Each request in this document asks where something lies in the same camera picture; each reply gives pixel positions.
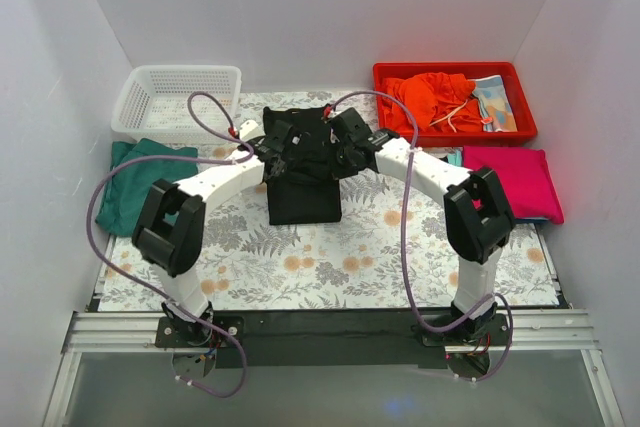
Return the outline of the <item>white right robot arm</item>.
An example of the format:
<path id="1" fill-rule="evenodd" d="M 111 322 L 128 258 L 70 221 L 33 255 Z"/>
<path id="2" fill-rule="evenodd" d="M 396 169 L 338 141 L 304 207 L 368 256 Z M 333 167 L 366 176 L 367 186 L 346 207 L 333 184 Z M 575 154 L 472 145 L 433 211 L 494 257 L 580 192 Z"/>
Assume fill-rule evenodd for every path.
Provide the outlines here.
<path id="1" fill-rule="evenodd" d="M 495 276 L 515 217 L 495 171 L 471 171 L 446 164 L 388 129 L 372 131 L 353 108 L 339 114 L 329 105 L 323 120 L 331 129 L 329 165 L 334 177 L 352 177 L 372 170 L 405 182 L 401 213 L 401 268 L 407 298 L 416 310 L 408 276 L 406 220 L 411 189 L 444 209 L 447 239 L 458 254 L 456 295 L 451 321 L 438 326 L 419 323 L 429 332 L 453 330 L 464 344 L 475 344 L 489 331 L 495 312 Z"/>

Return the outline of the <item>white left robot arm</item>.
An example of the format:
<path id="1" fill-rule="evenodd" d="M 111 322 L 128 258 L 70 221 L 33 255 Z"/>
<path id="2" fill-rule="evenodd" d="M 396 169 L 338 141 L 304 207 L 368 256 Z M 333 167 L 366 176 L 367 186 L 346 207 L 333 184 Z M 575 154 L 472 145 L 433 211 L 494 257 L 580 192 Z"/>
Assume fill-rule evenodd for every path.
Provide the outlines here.
<path id="1" fill-rule="evenodd" d="M 154 182 L 132 234 L 142 258 L 158 271 L 168 315 L 181 318 L 178 334 L 193 347 L 205 345 L 213 333 L 204 316 L 210 303 L 195 269 L 208 215 L 243 190 L 292 169 L 309 141 L 283 121 L 268 134 L 247 121 L 240 136 L 237 148 L 220 163 L 175 183 Z"/>

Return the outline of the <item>black t shirt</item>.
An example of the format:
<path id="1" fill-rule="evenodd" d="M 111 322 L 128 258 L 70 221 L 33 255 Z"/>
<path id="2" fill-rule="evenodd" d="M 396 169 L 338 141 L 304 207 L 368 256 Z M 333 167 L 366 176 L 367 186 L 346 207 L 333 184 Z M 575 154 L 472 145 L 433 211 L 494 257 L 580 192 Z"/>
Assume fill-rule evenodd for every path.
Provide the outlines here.
<path id="1" fill-rule="evenodd" d="M 329 166 L 330 127 L 322 120 L 322 107 L 263 109 L 266 134 L 278 122 L 300 131 L 293 148 L 295 162 L 277 178 L 266 181 L 269 224 L 272 226 L 337 223 L 342 218 L 340 184 Z"/>

